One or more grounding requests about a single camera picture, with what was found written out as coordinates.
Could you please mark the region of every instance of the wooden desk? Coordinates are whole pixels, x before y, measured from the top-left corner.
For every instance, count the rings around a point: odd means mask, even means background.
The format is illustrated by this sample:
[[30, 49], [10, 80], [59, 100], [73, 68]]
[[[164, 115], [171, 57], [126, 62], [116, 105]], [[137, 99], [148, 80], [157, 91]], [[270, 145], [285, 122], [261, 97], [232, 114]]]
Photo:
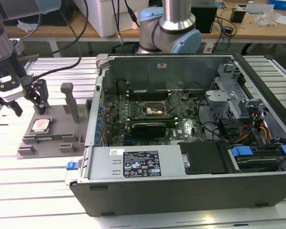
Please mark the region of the wooden desk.
[[[231, 9], [237, 2], [226, 1], [227, 9]], [[220, 16], [224, 10], [219, 9], [217, 15]], [[286, 15], [286, 11], [277, 10], [278, 13]], [[223, 12], [221, 17], [230, 20], [231, 10]], [[238, 43], [286, 43], [286, 25], [277, 24], [277, 26], [263, 26], [259, 27], [254, 23], [256, 16], [245, 15], [242, 23], [236, 23], [237, 34], [233, 37], [231, 42]], [[75, 32], [79, 34], [82, 31], [85, 22], [84, 16], [76, 11], [71, 21], [71, 26]], [[18, 38], [26, 35], [16, 26], [7, 26], [6, 32], [10, 38]], [[121, 32], [124, 41], [126, 42], [138, 42], [140, 31], [139, 30], [127, 30]], [[203, 42], [206, 46], [213, 45], [220, 36], [220, 28], [216, 23], [213, 26], [211, 33], [203, 34]], [[74, 35], [70, 31], [68, 26], [41, 26], [41, 29], [36, 31], [26, 41], [48, 41], [53, 50], [58, 49], [56, 42], [73, 41]], [[82, 42], [109, 42], [118, 41], [117, 36], [100, 37], [95, 29], [89, 24], [83, 37], [80, 39]]]

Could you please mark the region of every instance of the white box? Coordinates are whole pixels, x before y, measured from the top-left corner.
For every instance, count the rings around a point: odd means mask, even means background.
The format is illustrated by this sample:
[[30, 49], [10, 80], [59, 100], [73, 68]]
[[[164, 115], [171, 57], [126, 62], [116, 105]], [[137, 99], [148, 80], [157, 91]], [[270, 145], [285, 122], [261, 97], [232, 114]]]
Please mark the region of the white box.
[[[86, 15], [83, 0], [73, 0], [81, 12]], [[115, 12], [118, 13], [118, 1], [113, 0]], [[87, 0], [89, 22], [101, 37], [112, 36], [117, 32], [111, 0]], [[129, 7], [138, 18], [140, 12], [148, 7], [149, 0], [127, 0]], [[120, 0], [120, 31], [139, 29], [130, 18], [124, 0]]]

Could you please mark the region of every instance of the gray 3d-printed holder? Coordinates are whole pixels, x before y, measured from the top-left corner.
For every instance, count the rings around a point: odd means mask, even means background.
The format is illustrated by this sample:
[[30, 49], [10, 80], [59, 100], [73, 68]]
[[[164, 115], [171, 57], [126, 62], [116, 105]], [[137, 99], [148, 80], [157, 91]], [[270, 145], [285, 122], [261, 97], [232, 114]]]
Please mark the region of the gray 3d-printed holder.
[[[67, 105], [51, 106], [44, 115], [34, 114], [18, 148], [18, 159], [83, 155], [90, 103], [77, 105], [72, 90], [73, 84], [63, 83], [61, 92], [66, 94]], [[33, 132], [40, 119], [49, 119], [49, 127]]]

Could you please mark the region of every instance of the motherboard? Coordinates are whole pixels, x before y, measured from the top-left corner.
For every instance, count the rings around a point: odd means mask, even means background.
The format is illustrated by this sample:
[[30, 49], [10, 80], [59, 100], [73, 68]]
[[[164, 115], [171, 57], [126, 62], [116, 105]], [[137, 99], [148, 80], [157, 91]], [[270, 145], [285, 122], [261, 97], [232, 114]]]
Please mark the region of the motherboard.
[[176, 145], [206, 141], [189, 91], [166, 94], [106, 94], [108, 146]]

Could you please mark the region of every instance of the ur robot arm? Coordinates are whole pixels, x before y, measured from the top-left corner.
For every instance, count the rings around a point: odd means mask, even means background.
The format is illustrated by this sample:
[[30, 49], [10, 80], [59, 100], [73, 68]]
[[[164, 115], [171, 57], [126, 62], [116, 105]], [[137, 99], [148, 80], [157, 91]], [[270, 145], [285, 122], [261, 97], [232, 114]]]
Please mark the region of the ur robot arm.
[[163, 0], [163, 8], [144, 9], [138, 53], [195, 53], [202, 38], [191, 7], [191, 0]]
[[44, 114], [48, 99], [46, 81], [34, 81], [17, 61], [16, 46], [9, 40], [2, 22], [58, 10], [61, 0], [0, 0], [0, 105], [6, 105], [21, 116], [22, 109], [15, 101], [24, 97], [34, 103], [37, 113]]

